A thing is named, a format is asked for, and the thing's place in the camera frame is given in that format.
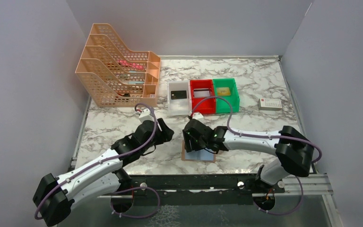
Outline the light blue credit card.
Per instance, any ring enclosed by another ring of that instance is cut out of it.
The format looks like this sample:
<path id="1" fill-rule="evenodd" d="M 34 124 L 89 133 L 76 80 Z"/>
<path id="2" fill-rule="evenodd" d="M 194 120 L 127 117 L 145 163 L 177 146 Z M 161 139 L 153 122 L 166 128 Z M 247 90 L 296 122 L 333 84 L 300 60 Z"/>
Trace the light blue credit card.
<path id="1" fill-rule="evenodd" d="M 185 152 L 185 160 L 202 161 L 202 162 L 214 162 L 216 155 L 210 149 L 201 149 L 197 151 Z"/>

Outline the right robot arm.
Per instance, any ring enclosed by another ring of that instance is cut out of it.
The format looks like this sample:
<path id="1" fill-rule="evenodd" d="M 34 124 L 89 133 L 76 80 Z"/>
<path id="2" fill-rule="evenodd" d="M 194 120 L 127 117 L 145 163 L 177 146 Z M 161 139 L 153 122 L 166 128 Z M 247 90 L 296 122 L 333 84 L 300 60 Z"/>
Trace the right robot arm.
<path id="1" fill-rule="evenodd" d="M 187 152 L 209 150 L 213 153 L 230 150 L 248 150 L 266 153 L 276 160 L 262 165 L 254 179 L 254 187 L 266 192 L 283 178 L 294 175 L 308 177 L 315 146 L 291 126 L 280 131 L 248 132 L 229 126 L 214 129 L 191 119 L 182 130 Z"/>

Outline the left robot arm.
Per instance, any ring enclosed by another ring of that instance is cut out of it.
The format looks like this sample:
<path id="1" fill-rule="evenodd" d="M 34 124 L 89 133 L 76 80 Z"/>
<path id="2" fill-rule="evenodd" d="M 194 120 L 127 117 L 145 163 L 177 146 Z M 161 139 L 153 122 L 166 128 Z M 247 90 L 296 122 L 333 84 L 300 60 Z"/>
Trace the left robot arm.
<path id="1" fill-rule="evenodd" d="M 149 148 L 170 142 L 173 135 L 162 118 L 145 120 L 98 158 L 57 177 L 45 175 L 33 196 L 35 219 L 52 227 L 89 199 L 112 192 L 133 194 L 132 180 L 124 167 L 144 156 Z"/>

